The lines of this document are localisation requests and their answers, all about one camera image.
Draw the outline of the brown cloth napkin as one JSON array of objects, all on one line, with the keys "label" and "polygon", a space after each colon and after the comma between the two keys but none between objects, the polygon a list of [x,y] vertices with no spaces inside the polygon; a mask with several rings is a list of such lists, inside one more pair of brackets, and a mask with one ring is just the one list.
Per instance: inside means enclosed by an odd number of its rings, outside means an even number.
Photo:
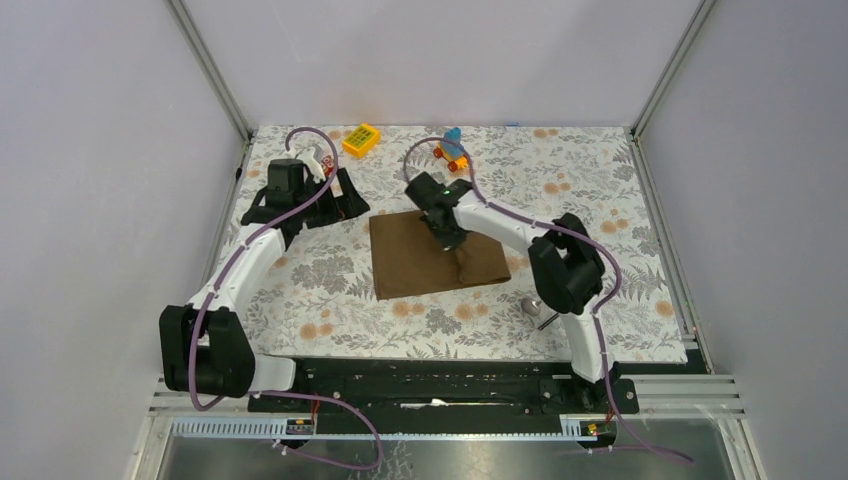
[{"label": "brown cloth napkin", "polygon": [[511,279],[502,245],[470,233],[446,250],[417,211],[369,218],[376,298],[390,300],[478,286]]}]

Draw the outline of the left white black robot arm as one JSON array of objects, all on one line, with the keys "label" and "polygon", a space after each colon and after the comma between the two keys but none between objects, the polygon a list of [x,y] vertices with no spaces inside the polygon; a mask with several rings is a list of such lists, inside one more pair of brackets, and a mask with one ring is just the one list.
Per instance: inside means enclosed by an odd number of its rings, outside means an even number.
[{"label": "left white black robot arm", "polygon": [[310,385],[285,357],[259,355],[242,327],[272,264],[302,229],[351,220],[370,209],[346,169],[314,148],[270,162],[267,184],[240,220],[232,250],[184,305],[160,315],[164,381],[172,391],[238,398],[271,391],[288,411],[309,401]]}]

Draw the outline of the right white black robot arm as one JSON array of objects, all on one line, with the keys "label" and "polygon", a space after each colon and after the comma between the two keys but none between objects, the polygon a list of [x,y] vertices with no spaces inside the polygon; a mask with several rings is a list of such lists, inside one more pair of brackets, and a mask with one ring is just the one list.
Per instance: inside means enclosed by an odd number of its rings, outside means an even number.
[{"label": "right white black robot arm", "polygon": [[614,360],[597,318],[606,265],[603,251],[579,218],[565,214],[550,222],[537,221],[483,200],[468,180],[444,185],[428,173],[412,178],[405,194],[447,250],[479,233],[526,254],[537,296],[563,319],[571,367],[580,377],[573,386],[575,402],[589,412],[607,405],[614,393],[609,379]]}]

